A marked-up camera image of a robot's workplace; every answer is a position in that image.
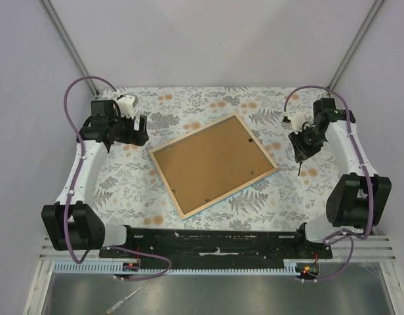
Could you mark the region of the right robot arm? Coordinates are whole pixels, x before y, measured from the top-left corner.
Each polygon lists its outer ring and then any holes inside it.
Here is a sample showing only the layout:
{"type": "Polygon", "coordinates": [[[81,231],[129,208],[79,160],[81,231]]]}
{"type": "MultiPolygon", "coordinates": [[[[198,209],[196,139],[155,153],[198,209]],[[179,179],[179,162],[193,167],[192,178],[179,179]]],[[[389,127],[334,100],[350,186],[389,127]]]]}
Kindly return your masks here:
{"type": "Polygon", "coordinates": [[[336,157],[340,177],[326,202],[325,214],[304,223],[292,243],[297,257],[308,258],[316,243],[331,244],[337,237],[367,239],[381,219],[392,189],[388,177],[378,175],[357,135],[355,117],[336,108],[334,99],[313,104],[313,123],[304,123],[289,140],[299,164],[319,153],[328,143],[336,157]]]}

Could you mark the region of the blue picture frame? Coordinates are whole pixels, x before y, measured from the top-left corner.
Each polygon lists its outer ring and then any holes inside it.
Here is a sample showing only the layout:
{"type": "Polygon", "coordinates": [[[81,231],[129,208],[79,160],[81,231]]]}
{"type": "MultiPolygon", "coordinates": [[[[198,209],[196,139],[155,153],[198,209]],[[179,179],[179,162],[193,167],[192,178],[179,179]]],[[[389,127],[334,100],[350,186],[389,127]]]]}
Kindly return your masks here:
{"type": "Polygon", "coordinates": [[[154,148],[150,157],[183,220],[279,169],[238,114],[154,148]]]}

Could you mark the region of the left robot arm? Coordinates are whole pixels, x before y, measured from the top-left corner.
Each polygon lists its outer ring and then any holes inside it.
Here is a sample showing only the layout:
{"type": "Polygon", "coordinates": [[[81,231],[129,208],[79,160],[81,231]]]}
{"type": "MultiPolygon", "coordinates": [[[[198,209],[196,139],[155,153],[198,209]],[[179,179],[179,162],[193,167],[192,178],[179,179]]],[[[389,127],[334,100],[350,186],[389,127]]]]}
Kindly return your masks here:
{"type": "Polygon", "coordinates": [[[64,188],[55,203],[45,205],[41,212],[55,250],[113,245],[124,258],[136,252],[136,241],[127,235],[127,227],[104,224],[92,207],[96,181],[111,147],[116,142],[143,146],[149,139],[146,116],[134,116],[137,103],[134,95],[91,102],[91,114],[78,132],[75,159],[64,188]]]}

